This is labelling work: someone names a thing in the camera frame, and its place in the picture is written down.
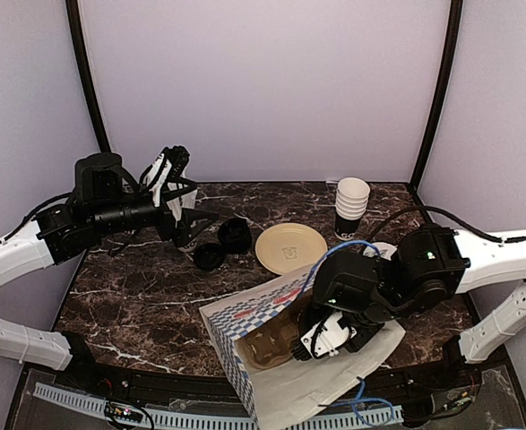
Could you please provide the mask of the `stack of paper cups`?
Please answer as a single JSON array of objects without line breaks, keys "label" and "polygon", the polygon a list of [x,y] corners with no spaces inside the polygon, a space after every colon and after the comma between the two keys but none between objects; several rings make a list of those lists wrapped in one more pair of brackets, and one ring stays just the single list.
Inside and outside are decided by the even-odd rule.
[{"label": "stack of paper cups", "polygon": [[335,199],[335,236],[340,240],[351,240],[358,226],[370,196],[370,186],[356,177],[345,177],[337,184]]}]

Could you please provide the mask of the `stack of black lids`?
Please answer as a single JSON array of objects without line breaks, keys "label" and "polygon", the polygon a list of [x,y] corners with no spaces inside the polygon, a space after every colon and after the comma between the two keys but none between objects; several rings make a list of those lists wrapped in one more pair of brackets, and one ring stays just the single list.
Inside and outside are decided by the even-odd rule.
[{"label": "stack of black lids", "polygon": [[218,239],[227,254],[244,254],[252,245],[252,234],[245,219],[224,221],[218,230]]}]

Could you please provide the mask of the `blue checkered paper bag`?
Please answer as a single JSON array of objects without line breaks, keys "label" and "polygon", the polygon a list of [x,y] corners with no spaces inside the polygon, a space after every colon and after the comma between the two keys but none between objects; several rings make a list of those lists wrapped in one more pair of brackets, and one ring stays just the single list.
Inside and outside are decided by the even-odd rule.
[{"label": "blue checkered paper bag", "polygon": [[295,359],[291,347],[311,298],[300,291],[309,271],[304,266],[200,309],[228,380],[261,429],[285,429],[315,416],[373,373],[405,335],[389,322],[356,353]]}]

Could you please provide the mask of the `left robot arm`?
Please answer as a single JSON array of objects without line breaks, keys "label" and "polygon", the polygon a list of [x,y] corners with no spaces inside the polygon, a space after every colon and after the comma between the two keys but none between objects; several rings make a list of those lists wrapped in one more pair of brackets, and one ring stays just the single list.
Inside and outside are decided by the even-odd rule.
[{"label": "left robot arm", "polygon": [[[154,228],[161,241],[189,247],[219,217],[194,208],[197,184],[185,175],[189,159],[185,147],[166,147],[140,178],[117,153],[78,160],[73,190],[41,203],[0,238],[0,288],[67,262],[114,234]],[[40,331],[0,318],[0,357],[66,370],[84,391],[102,383],[89,347],[72,332]]]}]

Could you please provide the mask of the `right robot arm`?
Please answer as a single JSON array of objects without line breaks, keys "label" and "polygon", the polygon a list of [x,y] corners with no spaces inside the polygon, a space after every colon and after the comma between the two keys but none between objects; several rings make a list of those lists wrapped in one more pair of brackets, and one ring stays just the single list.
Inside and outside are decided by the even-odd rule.
[{"label": "right robot arm", "polygon": [[370,255],[339,246],[308,275],[312,304],[299,325],[299,344],[312,359],[345,348],[360,351],[385,323],[422,314],[455,295],[514,281],[512,294],[475,326],[448,340],[434,382],[451,389],[468,364],[485,361],[526,327],[526,229],[488,234],[450,212],[458,224],[435,223],[406,235],[390,258],[364,241]]}]

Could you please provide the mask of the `cardboard cup carrier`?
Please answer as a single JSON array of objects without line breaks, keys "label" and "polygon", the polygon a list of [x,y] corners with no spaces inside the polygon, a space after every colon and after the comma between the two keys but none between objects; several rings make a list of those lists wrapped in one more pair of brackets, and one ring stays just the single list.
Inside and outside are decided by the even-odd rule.
[{"label": "cardboard cup carrier", "polygon": [[279,314],[236,342],[241,357],[256,370],[269,370],[293,358],[290,346],[298,337],[297,317]]}]

